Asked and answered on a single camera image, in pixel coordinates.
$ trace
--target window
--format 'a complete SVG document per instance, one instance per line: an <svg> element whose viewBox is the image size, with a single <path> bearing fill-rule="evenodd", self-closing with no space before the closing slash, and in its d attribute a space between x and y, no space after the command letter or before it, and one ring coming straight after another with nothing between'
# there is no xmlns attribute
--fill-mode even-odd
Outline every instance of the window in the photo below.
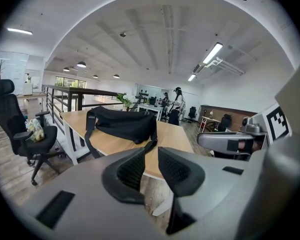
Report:
<svg viewBox="0 0 300 240"><path fill-rule="evenodd" d="M85 88L86 81L56 76L54 85L55 86L64 86L64 87Z"/></svg>

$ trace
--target potted plant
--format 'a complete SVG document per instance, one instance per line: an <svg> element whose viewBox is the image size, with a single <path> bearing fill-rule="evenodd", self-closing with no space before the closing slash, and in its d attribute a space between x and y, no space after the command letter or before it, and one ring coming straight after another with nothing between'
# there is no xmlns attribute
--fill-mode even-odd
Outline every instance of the potted plant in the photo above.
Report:
<svg viewBox="0 0 300 240"><path fill-rule="evenodd" d="M131 106L132 102L135 101L135 96L132 94L127 94L126 92L123 94L118 93L117 96L115 96L117 101L122 102L123 108L125 111L129 110L129 107Z"/></svg>

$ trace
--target fluorescent tube light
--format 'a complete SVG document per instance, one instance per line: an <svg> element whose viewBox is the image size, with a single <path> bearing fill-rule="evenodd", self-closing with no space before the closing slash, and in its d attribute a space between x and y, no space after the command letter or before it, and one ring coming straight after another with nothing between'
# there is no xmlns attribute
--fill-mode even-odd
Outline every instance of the fluorescent tube light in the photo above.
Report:
<svg viewBox="0 0 300 240"><path fill-rule="evenodd" d="M194 79L195 77L196 77L196 75L195 75L195 74L192 74L192 75L189 77L188 81L189 81L189 82L192 81L192 79Z"/></svg>
<svg viewBox="0 0 300 240"><path fill-rule="evenodd" d="M12 31L12 32L18 32L18 33L22 33L22 34L27 34L27 35L32 35L31 31L26 31L26 30L22 30L22 29L16 29L16 28L7 28L8 31Z"/></svg>
<svg viewBox="0 0 300 240"><path fill-rule="evenodd" d="M217 42L215 44L215 46L213 47L213 49L208 54L208 56L204 59L203 63L208 64L209 61L211 61L211 59L220 51L220 49L222 47L223 47L223 45L221 43Z"/></svg>

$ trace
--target wooden partition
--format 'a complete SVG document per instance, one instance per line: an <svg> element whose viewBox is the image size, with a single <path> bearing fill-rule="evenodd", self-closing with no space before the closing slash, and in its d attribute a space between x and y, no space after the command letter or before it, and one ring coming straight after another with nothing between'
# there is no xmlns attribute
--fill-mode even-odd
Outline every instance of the wooden partition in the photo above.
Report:
<svg viewBox="0 0 300 240"><path fill-rule="evenodd" d="M242 121L245 117L252 117L255 114L257 114L255 112L251 112L251 111L244 111L244 110L238 110L238 109L232 109L232 108L202 105L201 106L201 111L200 111L200 117L199 117L198 120L201 122L201 119L202 119L201 116L203 116L204 113L205 113L206 117L209 117L211 111L213 111L213 117L212 118L217 119L219 121L221 121L224 114L231 115L232 125L231 125L230 129L233 132L237 132L238 130L240 130Z"/></svg>

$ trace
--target white shirt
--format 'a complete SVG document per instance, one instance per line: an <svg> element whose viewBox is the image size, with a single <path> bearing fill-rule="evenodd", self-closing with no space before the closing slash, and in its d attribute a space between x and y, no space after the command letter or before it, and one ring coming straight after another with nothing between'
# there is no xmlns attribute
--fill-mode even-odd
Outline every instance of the white shirt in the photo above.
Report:
<svg viewBox="0 0 300 240"><path fill-rule="evenodd" d="M177 107L180 107L178 110L182 111L185 100L182 95L179 95L178 98L174 101L174 103L178 103L178 105L173 104L172 109L175 110Z"/></svg>

